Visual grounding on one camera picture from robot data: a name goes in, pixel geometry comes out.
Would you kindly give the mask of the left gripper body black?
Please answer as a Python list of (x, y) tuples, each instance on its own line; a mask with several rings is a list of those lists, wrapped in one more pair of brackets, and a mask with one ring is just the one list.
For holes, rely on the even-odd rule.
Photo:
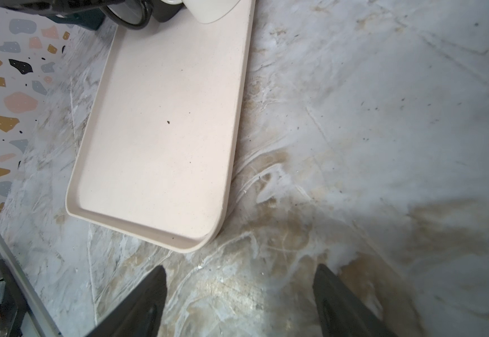
[(32, 15), (65, 15), (121, 4), (122, 0), (0, 0), (0, 7)]

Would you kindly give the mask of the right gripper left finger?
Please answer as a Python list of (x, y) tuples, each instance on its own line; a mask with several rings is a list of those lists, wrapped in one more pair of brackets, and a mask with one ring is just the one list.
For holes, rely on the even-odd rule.
[(88, 335), (156, 337), (166, 299), (167, 274), (159, 265)]

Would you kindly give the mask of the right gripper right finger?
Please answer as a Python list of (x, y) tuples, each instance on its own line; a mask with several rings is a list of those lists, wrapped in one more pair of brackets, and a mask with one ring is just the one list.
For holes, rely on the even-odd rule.
[(313, 293), (323, 336), (395, 335), (324, 264), (315, 271)]

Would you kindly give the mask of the black mug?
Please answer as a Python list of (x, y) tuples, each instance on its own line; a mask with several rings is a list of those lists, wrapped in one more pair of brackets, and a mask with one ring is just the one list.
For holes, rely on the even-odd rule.
[(140, 30), (152, 19), (158, 23), (170, 21), (182, 7), (183, 4), (167, 4), (164, 1), (126, 0), (102, 6), (101, 11), (123, 28)]

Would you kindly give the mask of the dark teal mug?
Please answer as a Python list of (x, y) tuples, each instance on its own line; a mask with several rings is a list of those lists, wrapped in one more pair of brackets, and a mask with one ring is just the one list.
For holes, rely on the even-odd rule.
[(47, 15), (49, 20), (58, 24), (75, 25), (90, 31), (97, 31), (106, 16), (100, 9), (91, 9), (66, 15)]

